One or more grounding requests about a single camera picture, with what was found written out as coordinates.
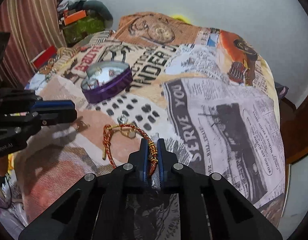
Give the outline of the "person's left hand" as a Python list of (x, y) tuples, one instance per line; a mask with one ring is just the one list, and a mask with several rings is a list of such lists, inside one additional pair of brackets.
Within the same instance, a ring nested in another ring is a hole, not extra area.
[(13, 155), (9, 154), (0, 158), (0, 176), (4, 177), (8, 172), (13, 170)]

